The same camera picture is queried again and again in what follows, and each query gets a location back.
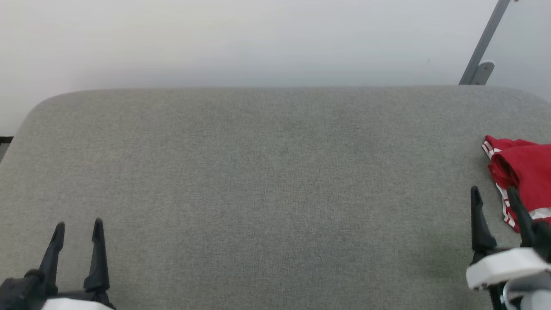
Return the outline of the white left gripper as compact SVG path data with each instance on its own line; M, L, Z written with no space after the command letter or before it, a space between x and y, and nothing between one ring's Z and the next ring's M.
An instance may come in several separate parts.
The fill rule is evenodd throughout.
M56 225L40 263L40 270L31 269L22 278L10 277L0 287L2 310L115 310L105 294L110 288L108 256L104 224L94 223L91 241L93 253L84 290L58 292L56 285L59 253L63 249L65 223Z

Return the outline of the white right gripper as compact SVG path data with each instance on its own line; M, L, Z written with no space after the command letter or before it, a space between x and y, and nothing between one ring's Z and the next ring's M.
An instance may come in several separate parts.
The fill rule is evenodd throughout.
M516 214L521 234L521 247L497 252L497 243L489 231L483 212L483 201L477 186L470 189L471 197L471 266L466 269L470 290L478 290L522 277L550 271L551 227L544 220L533 220L521 201L518 191L510 186L508 200Z

